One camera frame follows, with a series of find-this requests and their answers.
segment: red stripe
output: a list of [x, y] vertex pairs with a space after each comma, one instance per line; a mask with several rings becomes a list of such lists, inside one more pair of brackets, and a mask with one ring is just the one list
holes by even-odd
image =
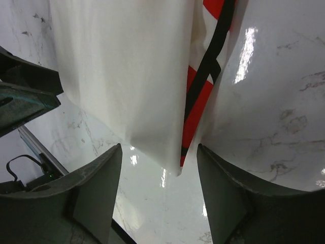
[[203, 0], [204, 7], [216, 19], [219, 19], [224, 0]]
[[181, 167], [183, 167], [184, 162], [185, 162], [185, 156], [181, 156]]
[[186, 93], [188, 92], [189, 88], [191, 87], [196, 74], [197, 74], [197, 72], [195, 71], [195, 69], [193, 69], [191, 66], [188, 66]]
[[[187, 120], [184, 123], [183, 138], [182, 138], [183, 147], [189, 148], [192, 142], [195, 131], [199, 125], [203, 110], [211, 94], [212, 88], [213, 88], [213, 84], [211, 84], [209, 81], [206, 81], [197, 101], [195, 102]], [[184, 160], [185, 157], [184, 159], [181, 158], [181, 162], [180, 162], [181, 167], [183, 167]]]

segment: glossy white marble surface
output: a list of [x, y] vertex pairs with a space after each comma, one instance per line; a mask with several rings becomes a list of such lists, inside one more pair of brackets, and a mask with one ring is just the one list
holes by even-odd
[[324, 9], [319, 0], [248, 1], [203, 138], [240, 168], [307, 191], [325, 182]]
[[[0, 45], [56, 69], [48, 2], [2, 0], [0, 7]], [[239, 37], [206, 109], [208, 129], [201, 125], [203, 142], [231, 163], [308, 191], [325, 187], [324, 9], [323, 0], [250, 0], [243, 22], [233, 24]], [[64, 94], [59, 99], [59, 108], [27, 127], [68, 170], [119, 142]], [[173, 177], [122, 148], [113, 218], [129, 235], [137, 243], [212, 243], [195, 153]]]

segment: black stripe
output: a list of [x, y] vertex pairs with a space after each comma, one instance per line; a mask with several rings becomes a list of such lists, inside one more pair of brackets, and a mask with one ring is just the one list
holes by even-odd
[[188, 152], [188, 148], [182, 146], [182, 149], [181, 149], [181, 156], [186, 156], [187, 152]]
[[212, 40], [206, 53], [204, 54], [197, 74], [195, 75], [192, 85], [190, 86], [186, 95], [184, 121], [187, 120], [206, 80], [208, 79], [209, 74], [211, 74], [213, 83], [215, 83], [215, 80], [218, 78], [221, 72], [220, 65], [216, 59], [222, 50], [233, 19], [234, 10], [235, 0], [224, 0]]
[[211, 65], [212, 65], [212, 69], [210, 69], [210, 75], [212, 77], [212, 81], [213, 81], [213, 84], [215, 84], [215, 82], [217, 81], [217, 78], [221, 72], [221, 67], [217, 61], [217, 59], [215, 59], [214, 61], [211, 62]]

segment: black cable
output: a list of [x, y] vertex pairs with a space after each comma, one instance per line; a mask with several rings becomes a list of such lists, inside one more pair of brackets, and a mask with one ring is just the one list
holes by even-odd
[[42, 165], [39, 161], [37, 161], [37, 160], [34, 159], [33, 157], [31, 157], [31, 156], [29, 156], [29, 155], [20, 155], [20, 156], [18, 156], [18, 157], [15, 157], [14, 159], [10, 160], [10, 161], [7, 163], [7, 165], [6, 165], [6, 168], [7, 168], [8, 173], [10, 173], [10, 174], [15, 178], [14, 182], [17, 181], [18, 176], [17, 176], [17, 175], [16, 175], [16, 174], [15, 174], [15, 173], [10, 169], [10, 162], [11, 162], [11, 161], [14, 161], [15, 159], [21, 158], [21, 157], [26, 157], [26, 158], [32, 160], [34, 163], [36, 163], [38, 166], [41, 167], [43, 173], [45, 173], [45, 172], [47, 171], [47, 170], [46, 170], [46, 167], [44, 167], [44, 165]]

